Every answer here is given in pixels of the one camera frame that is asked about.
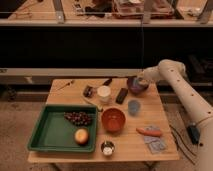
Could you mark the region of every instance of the tray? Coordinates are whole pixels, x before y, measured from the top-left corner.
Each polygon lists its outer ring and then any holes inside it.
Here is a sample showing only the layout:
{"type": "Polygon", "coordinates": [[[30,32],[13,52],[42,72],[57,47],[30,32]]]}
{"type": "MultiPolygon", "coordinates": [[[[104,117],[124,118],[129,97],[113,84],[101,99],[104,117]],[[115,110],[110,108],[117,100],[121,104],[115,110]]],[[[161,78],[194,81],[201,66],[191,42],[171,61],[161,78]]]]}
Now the tray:
{"type": "Polygon", "coordinates": [[[28,143],[30,151],[92,152],[95,149],[97,129],[97,108],[94,106],[46,105],[41,111],[34,131],[28,143]],[[78,145],[74,133],[78,128],[64,118],[65,112],[86,112],[92,116],[92,124],[85,128],[89,140],[78,145]]]}

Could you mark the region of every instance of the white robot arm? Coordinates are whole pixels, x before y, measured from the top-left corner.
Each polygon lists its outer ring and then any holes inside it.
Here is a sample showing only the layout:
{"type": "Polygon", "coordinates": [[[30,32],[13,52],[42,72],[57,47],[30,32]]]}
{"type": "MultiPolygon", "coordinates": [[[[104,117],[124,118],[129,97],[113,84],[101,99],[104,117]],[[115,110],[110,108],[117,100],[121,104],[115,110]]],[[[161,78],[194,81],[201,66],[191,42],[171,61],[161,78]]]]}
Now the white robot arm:
{"type": "Polygon", "coordinates": [[[144,69],[138,78],[148,83],[165,80],[173,88],[200,131],[195,170],[209,171],[213,168],[213,107],[184,80],[184,74],[183,63],[165,59],[155,67],[144,69]]]}

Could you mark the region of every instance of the light blue cup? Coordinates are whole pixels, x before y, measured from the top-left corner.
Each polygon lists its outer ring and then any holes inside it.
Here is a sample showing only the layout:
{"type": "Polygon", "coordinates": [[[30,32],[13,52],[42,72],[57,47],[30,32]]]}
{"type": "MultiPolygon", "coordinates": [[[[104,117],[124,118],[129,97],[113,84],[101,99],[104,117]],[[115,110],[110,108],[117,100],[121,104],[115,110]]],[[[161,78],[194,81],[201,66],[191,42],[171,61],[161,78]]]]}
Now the light blue cup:
{"type": "Polygon", "coordinates": [[[130,115],[135,116],[140,110],[141,104],[137,100],[130,100],[128,102],[128,112],[130,115]]]}

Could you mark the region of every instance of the dark grapes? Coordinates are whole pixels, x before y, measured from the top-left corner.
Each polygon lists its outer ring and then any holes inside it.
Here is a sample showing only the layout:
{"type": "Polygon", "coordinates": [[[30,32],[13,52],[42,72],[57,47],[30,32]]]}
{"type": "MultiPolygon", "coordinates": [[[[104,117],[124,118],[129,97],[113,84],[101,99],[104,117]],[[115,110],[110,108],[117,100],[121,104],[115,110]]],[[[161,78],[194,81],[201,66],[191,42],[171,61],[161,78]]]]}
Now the dark grapes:
{"type": "Polygon", "coordinates": [[[92,123],[92,117],[86,112],[66,112],[64,118],[76,126],[87,126],[92,123]]]}

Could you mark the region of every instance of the tiled floor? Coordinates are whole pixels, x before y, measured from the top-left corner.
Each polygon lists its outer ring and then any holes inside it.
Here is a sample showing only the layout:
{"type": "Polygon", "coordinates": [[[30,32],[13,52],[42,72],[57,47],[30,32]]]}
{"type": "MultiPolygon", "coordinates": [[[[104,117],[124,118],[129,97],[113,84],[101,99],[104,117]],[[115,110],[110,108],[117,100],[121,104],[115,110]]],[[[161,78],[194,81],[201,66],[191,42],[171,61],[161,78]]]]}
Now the tiled floor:
{"type": "MultiPolygon", "coordinates": [[[[52,171],[48,164],[30,164],[27,162],[27,143],[38,115],[45,104],[48,91],[18,92],[17,98],[8,101],[8,94],[3,92],[0,98],[0,171],[52,171]]],[[[181,134],[189,148],[196,153],[185,131],[188,117],[182,105],[175,96],[161,94],[165,111],[170,124],[181,134]]],[[[184,148],[177,137],[178,144],[185,153],[195,162],[195,157],[184,148]]],[[[119,164],[74,164],[59,165],[63,170],[70,171],[120,171],[147,170],[141,163],[119,164]]],[[[180,160],[160,162],[156,171],[192,171],[193,164],[180,151],[180,160]]]]}

